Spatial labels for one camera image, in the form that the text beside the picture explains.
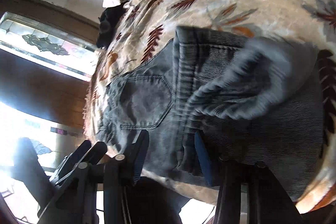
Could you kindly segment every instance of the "back pocket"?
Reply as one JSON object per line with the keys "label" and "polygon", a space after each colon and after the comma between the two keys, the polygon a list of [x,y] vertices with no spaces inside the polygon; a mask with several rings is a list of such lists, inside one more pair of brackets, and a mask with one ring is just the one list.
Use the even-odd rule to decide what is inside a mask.
{"label": "back pocket", "polygon": [[171,87],[164,76],[129,77],[120,83],[114,111],[121,129],[156,128],[172,105]]}

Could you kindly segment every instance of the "leaf print blanket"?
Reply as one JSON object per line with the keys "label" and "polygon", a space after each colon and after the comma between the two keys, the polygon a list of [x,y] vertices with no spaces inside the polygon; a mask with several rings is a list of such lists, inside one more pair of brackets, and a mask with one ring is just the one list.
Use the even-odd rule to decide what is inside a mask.
{"label": "leaf print blanket", "polygon": [[[336,0],[132,0],[127,9],[92,77],[84,110],[88,139],[96,142],[107,104],[106,86],[163,49],[179,25],[314,43],[320,50],[325,142],[315,175],[296,206],[305,213],[336,200]],[[115,155],[111,147],[109,155]],[[168,181],[146,170],[143,174],[182,195],[216,203],[217,191],[213,189]]]}

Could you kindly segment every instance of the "window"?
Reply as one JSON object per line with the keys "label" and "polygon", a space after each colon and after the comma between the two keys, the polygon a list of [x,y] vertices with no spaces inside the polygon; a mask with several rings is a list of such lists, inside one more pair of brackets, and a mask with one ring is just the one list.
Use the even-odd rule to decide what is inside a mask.
{"label": "window", "polygon": [[8,12],[0,20],[0,48],[85,81],[91,79],[98,58],[95,45]]}

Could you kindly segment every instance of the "bed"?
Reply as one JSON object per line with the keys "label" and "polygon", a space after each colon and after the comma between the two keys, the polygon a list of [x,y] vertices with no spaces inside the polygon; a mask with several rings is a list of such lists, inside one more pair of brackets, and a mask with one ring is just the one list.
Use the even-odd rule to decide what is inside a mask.
{"label": "bed", "polygon": [[[324,144],[315,173],[296,199],[300,213],[336,200],[336,137],[334,90],[336,59],[336,0],[131,0],[116,36],[99,57],[84,110],[85,135],[92,142],[101,136],[103,112],[108,104],[106,87],[119,75],[150,61],[174,38],[177,26],[195,26],[253,37],[282,37],[299,43],[313,42],[318,50],[320,81],[324,90]],[[118,146],[109,143],[108,155]],[[177,182],[143,170],[182,195],[215,204],[217,189]]]}

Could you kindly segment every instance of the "gray cloth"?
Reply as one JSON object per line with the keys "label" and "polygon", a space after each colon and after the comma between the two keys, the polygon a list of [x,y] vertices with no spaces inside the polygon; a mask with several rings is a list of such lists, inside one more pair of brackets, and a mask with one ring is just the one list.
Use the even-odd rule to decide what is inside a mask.
{"label": "gray cloth", "polygon": [[178,27],[154,58],[113,79],[97,137],[123,152],[147,129],[146,170],[205,185],[194,149],[202,130],[212,156],[267,163],[296,200],[322,147],[316,56],[308,43]]}

